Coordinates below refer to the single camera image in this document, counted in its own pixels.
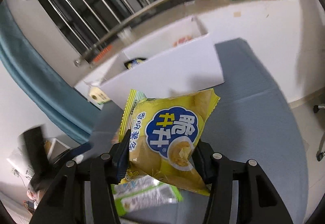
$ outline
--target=green and white package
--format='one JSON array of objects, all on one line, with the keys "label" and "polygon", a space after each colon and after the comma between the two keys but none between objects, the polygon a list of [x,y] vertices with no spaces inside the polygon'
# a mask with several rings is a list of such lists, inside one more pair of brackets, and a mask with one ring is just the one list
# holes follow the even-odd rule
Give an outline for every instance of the green and white package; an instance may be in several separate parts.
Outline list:
[{"label": "green and white package", "polygon": [[183,200],[175,186],[162,183],[149,175],[124,184],[112,185],[112,192],[119,216]]}]

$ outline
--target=handrail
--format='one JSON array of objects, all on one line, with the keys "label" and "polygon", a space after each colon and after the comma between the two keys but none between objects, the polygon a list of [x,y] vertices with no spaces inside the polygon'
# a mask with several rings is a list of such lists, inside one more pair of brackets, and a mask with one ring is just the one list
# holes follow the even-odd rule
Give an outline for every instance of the handrail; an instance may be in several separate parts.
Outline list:
[{"label": "handrail", "polygon": [[74,61],[74,65],[79,67],[87,58],[91,55],[93,50],[95,50],[98,46],[100,46],[103,42],[108,40],[110,37],[114,36],[115,34],[119,33],[121,30],[123,30],[125,27],[127,27],[130,22],[132,22],[135,18],[140,17],[144,13],[148,12],[149,10],[165,3],[170,0],[157,0],[150,5],[147,5],[140,11],[136,12],[135,14],[131,15],[130,17],[123,20],[120,24],[116,25],[114,28],[110,30],[107,34],[105,34],[99,41],[97,41],[89,50],[87,50],[85,53],[82,54],[77,60]]}]

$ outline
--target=open white box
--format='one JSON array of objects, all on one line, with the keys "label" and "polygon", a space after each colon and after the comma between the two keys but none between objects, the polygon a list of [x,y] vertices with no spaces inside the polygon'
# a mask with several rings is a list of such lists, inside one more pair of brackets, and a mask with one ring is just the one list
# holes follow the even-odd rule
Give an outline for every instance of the open white box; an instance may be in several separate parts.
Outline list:
[{"label": "open white box", "polygon": [[[180,38],[193,39],[174,47]],[[124,62],[147,60],[127,70]],[[171,97],[206,89],[224,82],[211,37],[195,17],[186,17],[152,32],[123,49],[106,63],[100,89],[124,109],[130,89],[147,97]]]}]

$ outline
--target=blue logo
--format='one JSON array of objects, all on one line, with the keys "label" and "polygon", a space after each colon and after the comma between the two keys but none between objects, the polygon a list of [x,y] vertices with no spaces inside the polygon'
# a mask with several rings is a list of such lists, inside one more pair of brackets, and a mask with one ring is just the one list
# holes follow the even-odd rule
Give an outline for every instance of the blue logo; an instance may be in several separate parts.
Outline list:
[{"label": "blue logo", "polygon": [[198,132],[197,116],[183,107],[160,110],[145,129],[148,146],[165,158],[168,147],[174,139],[187,136],[194,142]]}]

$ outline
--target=yellow chinese character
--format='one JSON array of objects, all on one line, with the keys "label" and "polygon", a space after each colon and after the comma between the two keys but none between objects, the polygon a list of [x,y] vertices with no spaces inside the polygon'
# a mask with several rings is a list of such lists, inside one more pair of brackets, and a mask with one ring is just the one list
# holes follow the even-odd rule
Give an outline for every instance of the yellow chinese character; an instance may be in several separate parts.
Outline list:
[{"label": "yellow chinese character", "polygon": [[175,120],[175,115],[174,114],[161,114],[159,115],[159,117],[163,117],[164,121],[163,122],[157,122],[156,125],[157,126],[163,126],[166,127],[167,125],[173,125],[173,121]]}]

